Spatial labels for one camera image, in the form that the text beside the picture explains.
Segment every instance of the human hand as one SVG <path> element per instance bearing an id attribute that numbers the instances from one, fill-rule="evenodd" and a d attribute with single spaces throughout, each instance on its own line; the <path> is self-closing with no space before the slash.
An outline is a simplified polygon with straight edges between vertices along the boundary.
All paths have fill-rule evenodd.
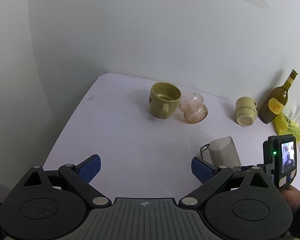
<path id="1" fill-rule="evenodd" d="M 290 206 L 292 213 L 295 213 L 300 207 L 300 191 L 289 185 L 285 190 L 281 190 L 280 193 Z"/>

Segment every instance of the tabletop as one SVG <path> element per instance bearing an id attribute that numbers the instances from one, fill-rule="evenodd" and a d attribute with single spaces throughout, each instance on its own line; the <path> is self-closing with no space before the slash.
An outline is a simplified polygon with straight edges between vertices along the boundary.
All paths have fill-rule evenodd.
<path id="1" fill-rule="evenodd" d="M 235 121 L 234 102 L 206 93 L 209 113 L 203 121 L 187 124 L 178 111 L 166 120 L 156 118 L 148 102 L 154 82 L 113 73 L 100 76 L 64 127 L 44 169 L 77 165 L 98 154 L 101 171 L 90 184 L 112 201 L 173 197 L 178 202 L 201 185 L 191 172 L 191 160 L 214 139 L 231 136 L 242 165 L 263 163 L 262 144 L 276 135 L 272 124 L 257 118 L 242 127 Z M 299 149 L 292 185 L 300 190 Z"/>

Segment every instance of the bottle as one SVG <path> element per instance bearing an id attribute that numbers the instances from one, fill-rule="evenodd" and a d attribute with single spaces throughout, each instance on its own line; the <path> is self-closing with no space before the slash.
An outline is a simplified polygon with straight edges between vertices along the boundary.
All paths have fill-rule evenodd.
<path id="1" fill-rule="evenodd" d="M 260 108 L 259 118 L 264 123 L 270 123 L 281 112 L 288 101 L 288 90 L 298 73 L 292 69 L 288 79 L 281 87 L 274 88 Z"/>

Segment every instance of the yellow label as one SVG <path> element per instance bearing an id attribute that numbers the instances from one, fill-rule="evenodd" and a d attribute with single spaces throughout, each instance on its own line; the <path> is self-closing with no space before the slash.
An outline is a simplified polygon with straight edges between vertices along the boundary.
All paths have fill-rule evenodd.
<path id="1" fill-rule="evenodd" d="M 287 81 L 292 84 L 293 83 L 293 79 L 291 77 L 288 77 Z"/>
<path id="2" fill-rule="evenodd" d="M 271 98 L 268 102 L 268 107 L 274 114 L 280 114 L 281 110 L 284 108 L 284 105 L 281 104 L 277 99 Z"/>

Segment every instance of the green mug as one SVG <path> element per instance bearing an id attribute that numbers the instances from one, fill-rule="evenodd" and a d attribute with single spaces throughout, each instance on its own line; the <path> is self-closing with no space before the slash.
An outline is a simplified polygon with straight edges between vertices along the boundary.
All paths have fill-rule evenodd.
<path id="1" fill-rule="evenodd" d="M 152 85 L 149 97 L 150 112 L 155 117 L 167 119 L 180 104 L 180 90 L 167 82 Z"/>

